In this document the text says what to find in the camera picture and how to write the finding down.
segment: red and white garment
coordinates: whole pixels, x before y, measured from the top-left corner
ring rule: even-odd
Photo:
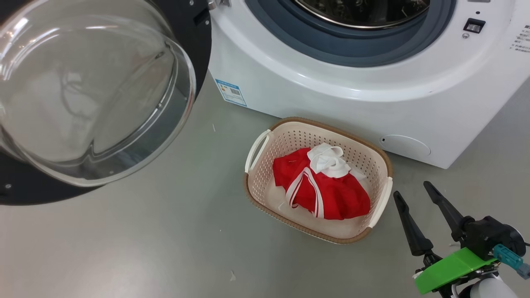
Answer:
[[[274,160],[276,186],[282,186],[292,208],[302,206],[315,217],[343,220],[368,214],[370,198],[357,177],[362,174],[340,158],[340,147],[323,143]]]

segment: blue connector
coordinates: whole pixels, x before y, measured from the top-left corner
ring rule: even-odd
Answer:
[[[530,265],[525,264],[523,259],[502,244],[493,248],[493,257],[517,271],[524,279],[530,278]]]

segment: washing machine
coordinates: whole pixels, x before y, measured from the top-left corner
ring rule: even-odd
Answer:
[[[226,101],[444,169],[530,75],[526,0],[231,0],[211,15]]]
[[[0,3],[0,204],[74,197],[226,101],[447,168],[530,74],[524,0]]]

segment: laundry basket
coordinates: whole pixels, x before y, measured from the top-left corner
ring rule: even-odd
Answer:
[[[342,221],[316,218],[303,208],[291,208],[284,189],[276,186],[274,159],[322,143],[340,146],[342,158],[367,177],[371,201],[367,215]],[[256,207],[276,219],[323,240],[353,243],[366,237],[383,213],[392,191],[392,165],[381,149],[358,137],[316,121],[286,118],[254,142],[245,164],[245,189]]]

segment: gray floor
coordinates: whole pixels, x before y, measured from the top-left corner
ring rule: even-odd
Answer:
[[[492,215],[530,239],[527,98],[510,101],[449,170],[391,155],[394,189],[441,256],[456,248],[424,180],[463,214]],[[372,234],[347,246],[250,204],[243,164],[276,121],[224,102],[209,79],[182,134],[138,173],[59,203],[0,206],[0,297],[419,297],[421,258],[392,201]],[[504,266],[501,276],[528,296],[530,282]]]

